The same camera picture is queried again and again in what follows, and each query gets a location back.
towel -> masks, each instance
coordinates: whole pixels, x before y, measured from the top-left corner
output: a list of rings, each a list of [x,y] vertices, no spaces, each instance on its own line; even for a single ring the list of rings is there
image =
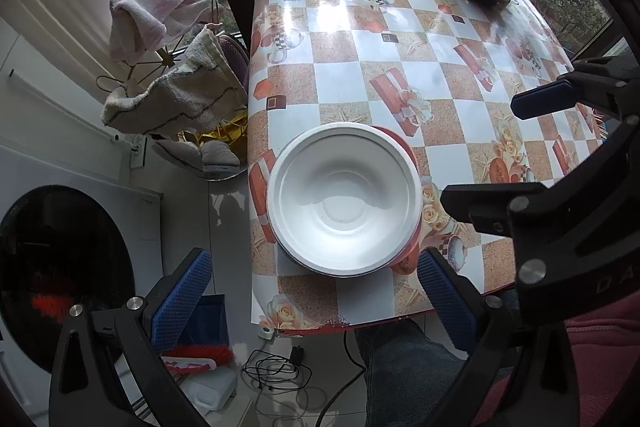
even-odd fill
[[[184,35],[197,22],[213,21],[215,0],[111,0],[110,54],[135,63]]]
[[[207,24],[187,46],[178,65],[142,94],[127,97],[118,87],[107,98],[102,122],[123,133],[170,136],[186,128],[209,132],[247,104],[246,92],[229,67]]]

bowl rim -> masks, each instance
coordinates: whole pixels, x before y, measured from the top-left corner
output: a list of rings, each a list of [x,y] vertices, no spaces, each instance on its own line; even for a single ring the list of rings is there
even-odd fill
[[[398,164],[401,166],[402,171],[405,174],[405,180],[410,190],[413,185],[414,197],[413,201],[409,201],[409,216],[406,223],[404,223],[404,230],[402,239],[399,244],[392,251],[388,252],[384,257],[378,259],[375,263],[370,263],[366,267],[354,268],[354,269],[334,269],[326,266],[321,266],[306,259],[303,255],[300,255],[293,247],[289,240],[289,233],[285,231],[282,222],[282,213],[277,211],[276,196],[279,194],[279,187],[281,186],[281,180],[284,176],[284,172],[289,168],[289,165],[296,154],[302,149],[306,148],[311,143],[318,141],[321,138],[328,136],[337,136],[340,134],[349,134],[353,136],[362,136],[372,139],[374,142],[381,145],[396,158]],[[422,218],[422,188],[420,184],[420,176],[415,168],[411,157],[402,148],[402,146],[391,136],[383,131],[376,129],[373,126],[355,122],[335,122],[320,125],[304,133],[298,135],[291,140],[280,152],[276,163],[271,169],[269,176],[269,182],[267,185],[267,215],[271,228],[273,230],[276,239],[280,246],[285,250],[293,259],[302,264],[306,268],[313,270],[324,275],[330,275],[332,277],[357,277],[371,273],[377,269],[387,266],[391,263],[399,253],[406,247],[412,235],[415,232],[417,225]]]

screw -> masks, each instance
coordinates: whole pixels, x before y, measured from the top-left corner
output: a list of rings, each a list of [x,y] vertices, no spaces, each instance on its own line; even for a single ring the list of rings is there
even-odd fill
[[[69,309],[69,315],[71,315],[72,317],[78,317],[78,315],[81,313],[82,304],[74,304],[73,306],[71,306],[71,309]]]
[[[509,209],[511,212],[522,212],[525,208],[529,206],[529,198],[526,196],[518,196],[511,200],[509,203]]]
[[[489,306],[489,308],[494,310],[499,310],[502,308],[502,299],[496,297],[495,295],[487,295],[484,298],[484,303]]]
[[[542,259],[529,259],[520,266],[518,279],[523,284],[536,284],[542,281],[546,275],[546,264]]]
[[[137,310],[142,306],[142,297],[132,297],[127,301],[127,308],[130,310]]]

pink towel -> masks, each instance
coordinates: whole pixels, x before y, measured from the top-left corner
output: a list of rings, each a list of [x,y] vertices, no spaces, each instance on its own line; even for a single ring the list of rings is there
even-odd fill
[[[212,20],[211,1],[111,0],[111,58],[136,62],[146,51],[184,35],[197,22],[217,22]]]
[[[580,427],[593,427],[640,355],[640,291],[565,322],[580,392]],[[494,415],[508,378],[489,391],[472,425]]]

blue gripper pad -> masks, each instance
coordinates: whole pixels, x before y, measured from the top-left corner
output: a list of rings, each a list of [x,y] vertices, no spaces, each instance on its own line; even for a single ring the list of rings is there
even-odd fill
[[[418,280],[456,349],[469,355],[478,346],[478,320],[429,250],[418,258]]]
[[[211,280],[211,254],[201,250],[151,319],[151,346],[158,354],[175,346]]]

